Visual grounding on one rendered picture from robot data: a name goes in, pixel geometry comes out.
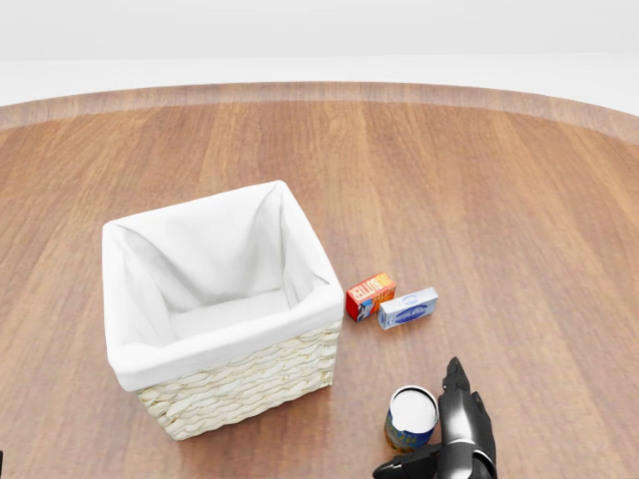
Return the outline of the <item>red butter box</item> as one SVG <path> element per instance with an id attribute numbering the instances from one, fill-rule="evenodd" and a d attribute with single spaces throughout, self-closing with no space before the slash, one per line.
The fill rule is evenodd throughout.
<path id="1" fill-rule="evenodd" d="M 360 322 L 378 312 L 382 302 L 393 299 L 395 290 L 395 281 L 385 272 L 379 272 L 346 291 L 345 311 L 355 322 Z"/>

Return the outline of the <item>pale blue cream cheese box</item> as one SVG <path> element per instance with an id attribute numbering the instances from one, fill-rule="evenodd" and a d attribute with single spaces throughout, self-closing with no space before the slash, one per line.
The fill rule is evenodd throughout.
<path id="1" fill-rule="evenodd" d="M 438 294 L 433 287 L 382 302 L 377 315 L 383 330 L 409 323 L 434 313 Z"/>

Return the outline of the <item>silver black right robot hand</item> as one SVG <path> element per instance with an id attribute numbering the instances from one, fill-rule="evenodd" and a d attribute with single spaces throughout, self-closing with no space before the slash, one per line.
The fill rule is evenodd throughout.
<path id="1" fill-rule="evenodd" d="M 428 443 L 398 452 L 378 466 L 374 479 L 497 479 L 491 420 L 457 357 L 447 365 L 439 419 Z"/>

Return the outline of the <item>alphabet soup tin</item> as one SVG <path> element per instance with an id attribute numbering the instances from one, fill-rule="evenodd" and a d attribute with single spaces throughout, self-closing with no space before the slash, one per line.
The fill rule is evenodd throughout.
<path id="1" fill-rule="evenodd" d="M 417 385 L 399 387 L 390 397 L 384 422 L 389 445 L 398 452 L 410 452 L 424 446 L 438 423 L 435 397 Z"/>

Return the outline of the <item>white lined wicker basket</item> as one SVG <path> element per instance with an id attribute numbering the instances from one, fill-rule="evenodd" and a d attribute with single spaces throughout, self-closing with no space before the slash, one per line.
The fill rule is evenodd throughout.
<path id="1" fill-rule="evenodd" d="M 108 361 L 174 440 L 330 386 L 343 291 L 281 181 L 102 229 Z"/>

